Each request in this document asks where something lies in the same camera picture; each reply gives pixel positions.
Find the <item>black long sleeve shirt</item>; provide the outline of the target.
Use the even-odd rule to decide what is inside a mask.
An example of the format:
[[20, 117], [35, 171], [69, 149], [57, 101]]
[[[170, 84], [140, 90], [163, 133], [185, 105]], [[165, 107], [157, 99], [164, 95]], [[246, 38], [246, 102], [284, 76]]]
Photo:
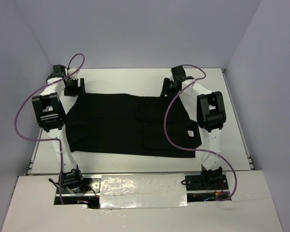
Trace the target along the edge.
[[[164, 134], [164, 116], [171, 99], [129, 94], [86, 94], [69, 110], [66, 136], [72, 152], [113, 153], [170, 158], [193, 158], [195, 152], [171, 145]], [[196, 121], [180, 99], [167, 117], [173, 143], [198, 148], [202, 142]]]

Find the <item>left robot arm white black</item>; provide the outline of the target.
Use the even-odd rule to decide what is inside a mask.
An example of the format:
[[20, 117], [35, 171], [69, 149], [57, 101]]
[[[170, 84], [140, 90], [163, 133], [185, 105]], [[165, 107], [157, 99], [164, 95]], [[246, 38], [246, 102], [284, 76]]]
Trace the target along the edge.
[[77, 97], [85, 95], [86, 91], [84, 79], [77, 78], [76, 73], [60, 81], [71, 73], [63, 65], [54, 65], [53, 73], [46, 79], [48, 86], [40, 95], [32, 97], [31, 102], [39, 127], [53, 140], [60, 168], [58, 186], [68, 193], [79, 193], [85, 187], [85, 180], [68, 146], [65, 131], [67, 115], [60, 95], [63, 93], [64, 96]]

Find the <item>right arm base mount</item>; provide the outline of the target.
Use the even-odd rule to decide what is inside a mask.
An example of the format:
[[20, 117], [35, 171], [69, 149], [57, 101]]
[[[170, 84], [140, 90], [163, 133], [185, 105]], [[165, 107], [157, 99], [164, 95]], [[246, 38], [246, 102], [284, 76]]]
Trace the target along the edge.
[[229, 189], [225, 175], [212, 182], [207, 182], [201, 174], [186, 175], [181, 184], [186, 187], [187, 193], [222, 193]]

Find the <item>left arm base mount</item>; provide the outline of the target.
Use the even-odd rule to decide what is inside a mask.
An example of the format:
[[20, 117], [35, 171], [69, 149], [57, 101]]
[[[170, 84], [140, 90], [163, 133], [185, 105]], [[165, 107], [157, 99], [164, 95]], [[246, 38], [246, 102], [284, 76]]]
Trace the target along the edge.
[[56, 187], [54, 205], [86, 205], [88, 208], [98, 209], [100, 207], [101, 178], [85, 176], [83, 185], [75, 189], [62, 188], [59, 193], [59, 183], [48, 179]]

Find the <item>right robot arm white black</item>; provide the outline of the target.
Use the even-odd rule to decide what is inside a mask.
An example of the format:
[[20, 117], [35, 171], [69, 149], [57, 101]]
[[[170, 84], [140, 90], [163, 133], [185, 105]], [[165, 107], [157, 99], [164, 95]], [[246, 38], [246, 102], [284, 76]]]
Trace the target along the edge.
[[[210, 91], [197, 83], [206, 78], [206, 73], [201, 68], [191, 65], [203, 73], [203, 77], [195, 79], [186, 75], [184, 67], [185, 65], [180, 65], [171, 68], [172, 77], [165, 78], [163, 82], [161, 96], [172, 97], [164, 116], [164, 134], [168, 142], [180, 150], [204, 153], [201, 161], [200, 182], [205, 189], [211, 189], [222, 179], [222, 167], [218, 155], [220, 153], [220, 135], [226, 122], [223, 95], [220, 91]], [[167, 133], [169, 111], [183, 92], [196, 101], [196, 119], [203, 135], [201, 148], [193, 149], [176, 145]]]

